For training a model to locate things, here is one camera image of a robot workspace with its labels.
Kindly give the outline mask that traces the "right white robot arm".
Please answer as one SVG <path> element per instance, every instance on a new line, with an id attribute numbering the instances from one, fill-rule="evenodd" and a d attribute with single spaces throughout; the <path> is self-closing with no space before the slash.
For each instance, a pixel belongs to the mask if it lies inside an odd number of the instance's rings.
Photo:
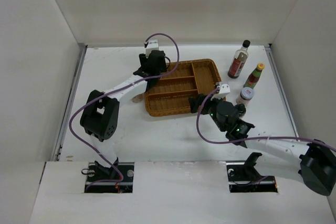
<path id="1" fill-rule="evenodd" d="M 213 94 L 188 99 L 191 113 L 209 115 L 226 140 L 220 144 L 252 150 L 244 163 L 244 175 L 251 180 L 275 176 L 298 181 L 311 191 L 331 195 L 335 186 L 335 148 L 317 139 L 272 136 L 245 122 L 232 103 Z"/>

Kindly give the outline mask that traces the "tall dark vinegar bottle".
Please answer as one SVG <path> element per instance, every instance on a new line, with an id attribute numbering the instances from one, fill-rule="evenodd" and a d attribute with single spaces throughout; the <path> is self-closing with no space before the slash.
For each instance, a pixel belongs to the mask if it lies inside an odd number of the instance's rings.
<path id="1" fill-rule="evenodd" d="M 239 77 L 247 59 L 249 56 L 248 48 L 250 46 L 249 40 L 244 40 L 243 44 L 240 49 L 238 49 L 235 54 L 234 58 L 231 62 L 230 68 L 228 70 L 227 75 L 232 78 L 236 79 Z"/>

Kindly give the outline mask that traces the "pink-cap clear spice bottle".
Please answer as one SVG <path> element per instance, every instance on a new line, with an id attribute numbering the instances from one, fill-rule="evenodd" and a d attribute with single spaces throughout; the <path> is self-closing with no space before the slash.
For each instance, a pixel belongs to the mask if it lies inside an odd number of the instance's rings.
<path id="1" fill-rule="evenodd" d="M 133 103 L 140 103 L 143 101 L 143 96 L 136 96 L 132 99 Z"/>

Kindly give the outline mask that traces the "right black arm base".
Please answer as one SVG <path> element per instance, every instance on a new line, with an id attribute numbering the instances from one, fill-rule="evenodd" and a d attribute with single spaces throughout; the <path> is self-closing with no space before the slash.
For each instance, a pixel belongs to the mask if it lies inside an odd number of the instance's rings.
<path id="1" fill-rule="evenodd" d="M 245 161 L 226 163 L 229 191 L 231 193 L 277 193 L 274 176 L 261 176 L 255 169 L 262 153 L 253 152 Z"/>

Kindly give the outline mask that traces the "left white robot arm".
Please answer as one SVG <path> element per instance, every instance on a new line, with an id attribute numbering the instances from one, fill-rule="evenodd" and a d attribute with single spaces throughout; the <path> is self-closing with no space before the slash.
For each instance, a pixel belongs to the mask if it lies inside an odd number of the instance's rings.
<path id="1" fill-rule="evenodd" d="M 81 140 L 82 143 L 107 162 L 117 160 L 113 148 L 107 148 L 103 142 L 117 129 L 119 109 L 137 95 L 149 91 L 167 71 L 166 55 L 161 50 L 152 50 L 149 55 L 140 54 L 139 58 L 139 69 L 125 82 L 105 92 L 91 91 L 80 118 L 80 126 L 90 136 L 90 141 Z"/>

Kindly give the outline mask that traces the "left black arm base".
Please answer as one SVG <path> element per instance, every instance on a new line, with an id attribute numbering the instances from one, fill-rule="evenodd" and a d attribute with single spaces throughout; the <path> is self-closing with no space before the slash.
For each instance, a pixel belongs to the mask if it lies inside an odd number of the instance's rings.
<path id="1" fill-rule="evenodd" d="M 81 174 L 86 177 L 84 193 L 95 194 L 124 194 L 133 192 L 134 163 L 120 163 L 118 159 L 114 166 L 123 175 L 123 180 L 119 173 L 109 166 L 103 166 L 98 161 L 89 163 L 87 168 L 81 170 Z"/>

